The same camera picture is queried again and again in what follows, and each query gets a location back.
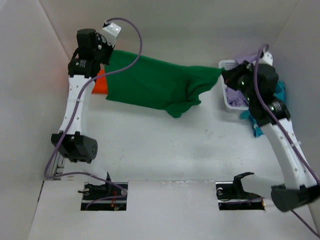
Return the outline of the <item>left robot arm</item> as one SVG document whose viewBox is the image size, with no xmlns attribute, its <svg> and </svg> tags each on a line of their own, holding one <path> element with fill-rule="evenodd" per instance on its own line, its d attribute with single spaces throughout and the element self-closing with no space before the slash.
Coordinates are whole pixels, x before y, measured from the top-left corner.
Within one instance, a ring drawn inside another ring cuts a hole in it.
<svg viewBox="0 0 320 240">
<path fill-rule="evenodd" d="M 92 28 L 76 33 L 77 48 L 67 66 L 68 97 L 58 133 L 51 135 L 51 143 L 63 158 L 79 164 L 79 172 L 86 173 L 93 185 L 102 185 L 109 174 L 94 162 L 98 142 L 87 134 L 89 102 L 95 87 L 95 77 L 102 64 L 109 64 L 120 27 L 104 27 L 100 32 Z"/>
</svg>

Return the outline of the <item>green t shirt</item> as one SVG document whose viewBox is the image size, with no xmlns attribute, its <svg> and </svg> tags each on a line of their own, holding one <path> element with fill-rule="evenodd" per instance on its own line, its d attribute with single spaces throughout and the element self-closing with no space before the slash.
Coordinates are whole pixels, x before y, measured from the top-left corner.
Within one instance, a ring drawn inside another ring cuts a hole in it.
<svg viewBox="0 0 320 240">
<path fill-rule="evenodd" d="M 210 91 L 223 70 L 210 66 L 184 66 L 116 50 L 104 70 L 107 100 L 166 111 L 179 118 L 191 107 L 201 104 L 200 95 Z"/>
</svg>

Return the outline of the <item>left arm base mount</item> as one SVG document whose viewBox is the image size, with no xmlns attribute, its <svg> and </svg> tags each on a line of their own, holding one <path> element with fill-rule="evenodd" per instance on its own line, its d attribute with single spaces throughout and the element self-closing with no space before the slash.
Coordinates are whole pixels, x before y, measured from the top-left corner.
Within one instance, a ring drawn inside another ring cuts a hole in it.
<svg viewBox="0 0 320 240">
<path fill-rule="evenodd" d="M 120 187 L 105 183 L 93 185 L 86 183 L 83 190 L 78 193 L 82 195 L 81 211 L 126 211 L 128 183 L 118 183 Z"/>
</svg>

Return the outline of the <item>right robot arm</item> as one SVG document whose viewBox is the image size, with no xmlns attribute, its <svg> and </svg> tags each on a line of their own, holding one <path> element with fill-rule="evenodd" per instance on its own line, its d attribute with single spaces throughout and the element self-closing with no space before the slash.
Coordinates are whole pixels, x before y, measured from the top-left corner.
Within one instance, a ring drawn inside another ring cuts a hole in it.
<svg viewBox="0 0 320 240">
<path fill-rule="evenodd" d="M 240 91 L 248 110 L 267 137 L 283 175 L 283 183 L 253 172 L 238 174 L 233 185 L 240 196 L 253 194 L 271 199 L 281 212 L 308 205 L 320 197 L 320 180 L 307 163 L 296 138 L 291 115 L 283 100 L 275 96 L 279 76 L 273 66 L 244 61 L 223 70 L 224 84 Z"/>
</svg>

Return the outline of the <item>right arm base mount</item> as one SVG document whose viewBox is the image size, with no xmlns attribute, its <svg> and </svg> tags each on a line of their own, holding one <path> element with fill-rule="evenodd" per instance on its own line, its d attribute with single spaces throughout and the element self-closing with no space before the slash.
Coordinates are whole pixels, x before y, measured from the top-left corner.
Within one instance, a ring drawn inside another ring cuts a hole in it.
<svg viewBox="0 0 320 240">
<path fill-rule="evenodd" d="M 253 172 L 245 172 L 236 175 L 232 181 L 216 181 L 216 197 L 220 211 L 264 211 L 263 197 L 244 190 L 241 180 L 253 175 Z"/>
</svg>

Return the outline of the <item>orange t shirt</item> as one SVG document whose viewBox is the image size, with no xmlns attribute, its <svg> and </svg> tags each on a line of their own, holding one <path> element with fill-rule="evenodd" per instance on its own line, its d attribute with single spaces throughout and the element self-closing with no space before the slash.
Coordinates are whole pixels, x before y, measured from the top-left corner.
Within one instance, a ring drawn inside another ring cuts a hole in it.
<svg viewBox="0 0 320 240">
<path fill-rule="evenodd" d="M 102 68 L 99 73 L 97 74 L 98 78 L 95 81 L 94 88 L 92 90 L 92 94 L 108 94 L 108 83 L 107 77 L 103 76 L 105 74 L 105 70 Z"/>
</svg>

